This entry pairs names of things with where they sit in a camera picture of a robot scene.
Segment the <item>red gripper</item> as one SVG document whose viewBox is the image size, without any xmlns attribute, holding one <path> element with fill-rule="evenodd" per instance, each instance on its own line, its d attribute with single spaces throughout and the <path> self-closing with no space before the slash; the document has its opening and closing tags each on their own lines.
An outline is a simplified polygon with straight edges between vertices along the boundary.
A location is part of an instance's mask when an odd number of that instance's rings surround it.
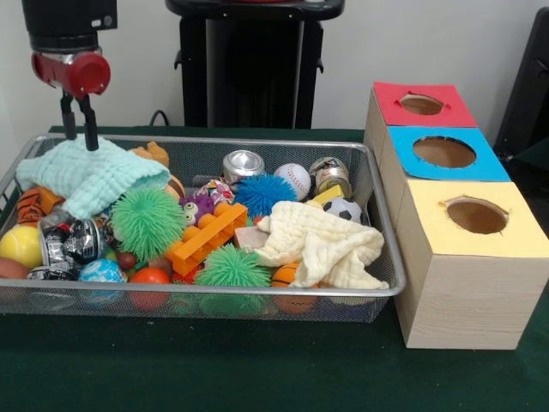
<svg viewBox="0 0 549 412">
<path fill-rule="evenodd" d="M 34 52 L 31 65 L 34 74 L 42 82 L 65 91 L 60 99 L 65 137 L 68 140 L 75 140 L 77 137 L 75 114 L 71 108 L 72 101 L 76 97 L 79 99 L 80 111 L 84 116 L 87 150 L 97 150 L 99 143 L 96 117 L 89 95 L 101 95 L 108 87 L 111 68 L 107 60 L 97 51 L 76 54 Z"/>
</svg>

